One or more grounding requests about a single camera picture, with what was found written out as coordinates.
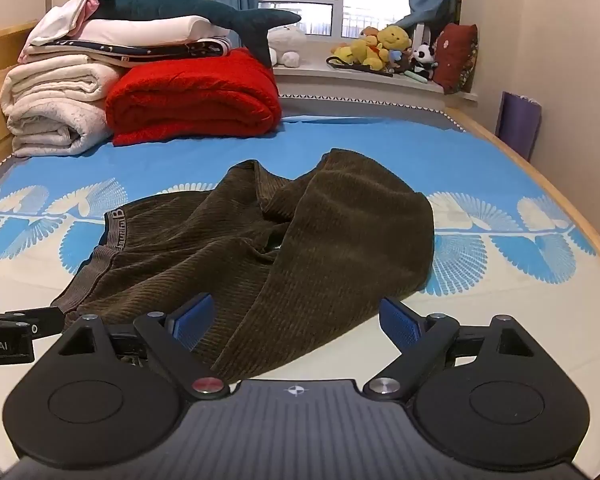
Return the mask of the navy trimmed folded cloth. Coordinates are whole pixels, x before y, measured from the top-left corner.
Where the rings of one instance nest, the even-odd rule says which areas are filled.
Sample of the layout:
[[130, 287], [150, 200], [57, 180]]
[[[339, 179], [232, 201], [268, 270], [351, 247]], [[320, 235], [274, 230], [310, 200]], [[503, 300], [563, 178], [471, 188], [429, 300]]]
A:
[[42, 46], [24, 47], [20, 63], [41, 61], [58, 55], [86, 55], [92, 60], [120, 67], [179, 58], [216, 58], [228, 55], [232, 45], [225, 38], [204, 38], [190, 44], [159, 47], [122, 47], [81, 40], [54, 40]]

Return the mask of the red patterned cushion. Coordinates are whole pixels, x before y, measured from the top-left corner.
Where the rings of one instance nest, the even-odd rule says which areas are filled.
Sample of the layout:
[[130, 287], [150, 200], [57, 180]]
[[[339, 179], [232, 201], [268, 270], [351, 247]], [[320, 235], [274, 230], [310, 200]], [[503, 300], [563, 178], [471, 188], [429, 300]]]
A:
[[465, 91], [478, 58], [477, 25], [447, 24], [434, 44], [437, 68], [434, 82], [445, 94]]

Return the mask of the dark brown corduroy pants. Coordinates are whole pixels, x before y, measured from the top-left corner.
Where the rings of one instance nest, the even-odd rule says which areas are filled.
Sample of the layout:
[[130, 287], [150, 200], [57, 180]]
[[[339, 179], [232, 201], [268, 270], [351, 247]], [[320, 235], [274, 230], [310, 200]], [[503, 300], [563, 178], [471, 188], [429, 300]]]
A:
[[422, 289], [434, 258], [427, 197], [361, 154], [332, 150], [294, 180], [246, 160], [209, 192], [157, 194], [110, 210], [54, 300], [123, 324], [209, 294], [198, 359], [227, 382], [275, 370]]

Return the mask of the teal shark plush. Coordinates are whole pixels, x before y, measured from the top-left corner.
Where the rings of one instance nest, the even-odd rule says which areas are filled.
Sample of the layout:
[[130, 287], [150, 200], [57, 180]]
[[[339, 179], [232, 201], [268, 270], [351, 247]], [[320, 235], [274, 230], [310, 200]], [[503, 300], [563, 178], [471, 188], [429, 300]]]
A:
[[93, 18], [149, 21], [197, 15], [211, 24], [236, 32], [242, 45], [265, 67], [271, 68], [268, 32], [301, 21], [294, 12], [278, 9], [238, 10], [215, 0], [98, 0]]

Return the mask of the yellow bear plush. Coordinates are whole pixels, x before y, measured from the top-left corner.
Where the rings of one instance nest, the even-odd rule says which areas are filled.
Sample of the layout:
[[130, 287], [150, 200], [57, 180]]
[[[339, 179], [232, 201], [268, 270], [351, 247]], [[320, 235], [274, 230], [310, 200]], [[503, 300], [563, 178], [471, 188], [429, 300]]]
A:
[[392, 76], [400, 72], [411, 53], [412, 40], [396, 25], [365, 27], [358, 39], [332, 49], [326, 63], [333, 68]]

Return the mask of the cream folded blanket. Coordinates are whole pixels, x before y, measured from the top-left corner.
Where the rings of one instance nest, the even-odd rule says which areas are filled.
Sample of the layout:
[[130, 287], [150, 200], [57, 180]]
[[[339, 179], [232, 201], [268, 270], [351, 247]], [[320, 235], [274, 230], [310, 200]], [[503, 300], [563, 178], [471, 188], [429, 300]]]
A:
[[105, 100], [121, 76], [120, 68], [84, 54], [14, 67], [0, 91], [12, 154], [73, 156], [109, 140]]

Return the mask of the blue patterned bed sheet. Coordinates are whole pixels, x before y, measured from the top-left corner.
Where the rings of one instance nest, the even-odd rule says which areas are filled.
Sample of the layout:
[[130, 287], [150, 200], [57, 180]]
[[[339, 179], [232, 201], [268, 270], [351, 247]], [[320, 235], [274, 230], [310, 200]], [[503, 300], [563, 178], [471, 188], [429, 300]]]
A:
[[176, 139], [80, 157], [0, 156], [0, 310], [44, 307], [69, 284], [114, 207], [208, 191], [255, 159], [293, 179], [333, 148], [377, 160], [434, 211], [434, 264], [407, 299], [464, 324], [507, 313], [584, 393], [591, 410], [577, 465], [600, 474], [600, 237], [534, 168], [457, 112], [285, 96], [268, 136]]

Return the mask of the white plush toy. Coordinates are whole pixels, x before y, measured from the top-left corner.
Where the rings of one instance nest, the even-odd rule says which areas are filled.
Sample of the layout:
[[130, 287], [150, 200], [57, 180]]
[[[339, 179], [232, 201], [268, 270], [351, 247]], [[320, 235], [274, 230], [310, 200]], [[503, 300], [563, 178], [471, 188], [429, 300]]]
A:
[[286, 25], [268, 32], [268, 50], [273, 66], [298, 68], [300, 51], [306, 44], [306, 33], [297, 26]]

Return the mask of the panda plush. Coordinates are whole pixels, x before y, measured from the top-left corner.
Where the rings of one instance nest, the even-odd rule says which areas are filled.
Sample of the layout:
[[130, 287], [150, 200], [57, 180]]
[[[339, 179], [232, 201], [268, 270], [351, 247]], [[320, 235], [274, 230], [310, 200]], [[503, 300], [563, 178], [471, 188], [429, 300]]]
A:
[[434, 71], [438, 67], [434, 47], [430, 44], [421, 44], [411, 58], [411, 71], [428, 81], [434, 78]]

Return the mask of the wooden bed frame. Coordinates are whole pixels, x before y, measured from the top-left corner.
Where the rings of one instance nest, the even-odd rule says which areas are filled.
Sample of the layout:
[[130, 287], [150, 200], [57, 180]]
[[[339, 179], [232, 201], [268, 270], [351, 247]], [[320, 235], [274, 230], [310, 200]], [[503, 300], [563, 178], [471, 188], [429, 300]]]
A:
[[[33, 24], [29, 22], [0, 30], [0, 89], [2, 86], [2, 76], [6, 73], [6, 70], [12, 67], [12, 60], [16, 55], [16, 49], [23, 45], [23, 41], [32, 27]], [[530, 162], [523, 159], [512, 148], [494, 136], [494, 133], [484, 128], [483, 125], [473, 120], [462, 110], [449, 106], [428, 108], [396, 102], [362, 101], [361, 103], [378, 107], [383, 112], [405, 110], [405, 113], [411, 115], [416, 122], [429, 122], [431, 124], [434, 120], [440, 119], [442, 122], [448, 122], [457, 129], [466, 131], [479, 139], [493, 144], [562, 207], [591, 243], [597, 255], [600, 256], [600, 233], [596, 231], [591, 222], [573, 206], [570, 200], [553, 183], [550, 183], [547, 177], [544, 177], [539, 170], [535, 169]], [[6, 129], [5, 119], [0, 113], [0, 169], [5, 168], [6, 162], [9, 162], [11, 158], [12, 137]]]

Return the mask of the red folded blanket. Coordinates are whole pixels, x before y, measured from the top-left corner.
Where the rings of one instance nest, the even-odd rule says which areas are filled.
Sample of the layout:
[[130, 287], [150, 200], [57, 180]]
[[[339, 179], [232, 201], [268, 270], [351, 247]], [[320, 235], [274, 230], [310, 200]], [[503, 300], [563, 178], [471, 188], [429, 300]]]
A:
[[184, 136], [252, 138], [282, 119], [273, 71], [245, 48], [135, 66], [108, 92], [105, 110], [115, 146]]

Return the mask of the white folded comforter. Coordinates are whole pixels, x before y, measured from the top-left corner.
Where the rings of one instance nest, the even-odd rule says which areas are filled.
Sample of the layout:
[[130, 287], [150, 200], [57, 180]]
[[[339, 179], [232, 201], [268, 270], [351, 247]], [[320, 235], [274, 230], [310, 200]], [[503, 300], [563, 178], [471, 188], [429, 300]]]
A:
[[54, 40], [76, 39], [116, 47], [172, 47], [207, 38], [227, 38], [228, 29], [213, 25], [206, 18], [187, 15], [149, 21], [98, 20], [96, 0], [68, 0], [53, 6], [31, 30], [18, 58], [27, 63], [34, 47]]

